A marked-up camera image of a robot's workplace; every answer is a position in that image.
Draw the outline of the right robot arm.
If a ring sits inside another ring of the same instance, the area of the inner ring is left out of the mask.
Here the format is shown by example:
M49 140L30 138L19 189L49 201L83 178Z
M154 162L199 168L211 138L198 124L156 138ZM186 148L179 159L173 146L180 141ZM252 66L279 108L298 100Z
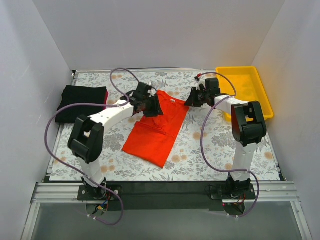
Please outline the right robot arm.
M231 115L231 130L235 140L233 164L225 183L214 190L219 197L242 197L252 190L251 165L259 143L267 134L261 104L258 101L243 101L235 95L221 92L219 80L215 77L201 79L195 77L197 86L192 87L184 103L187 107L202 107L207 104L211 110L220 110Z

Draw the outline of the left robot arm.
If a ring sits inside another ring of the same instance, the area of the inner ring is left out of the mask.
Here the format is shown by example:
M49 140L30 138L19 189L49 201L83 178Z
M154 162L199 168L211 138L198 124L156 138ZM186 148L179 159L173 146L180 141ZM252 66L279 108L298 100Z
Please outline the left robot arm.
M157 90L143 82L140 82L135 90L122 96L114 107L76 118L67 146L80 163L86 192L94 199L100 200L106 194L102 187L106 186L107 182L99 162L105 131L141 112L147 118L163 114Z

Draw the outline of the orange t-shirt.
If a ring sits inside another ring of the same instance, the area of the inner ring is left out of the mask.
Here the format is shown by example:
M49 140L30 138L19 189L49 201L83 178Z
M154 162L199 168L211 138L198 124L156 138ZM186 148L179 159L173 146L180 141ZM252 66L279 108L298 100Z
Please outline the orange t-shirt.
M163 115L142 117L136 122L122 151L163 168L174 147L189 107L185 102L159 90Z

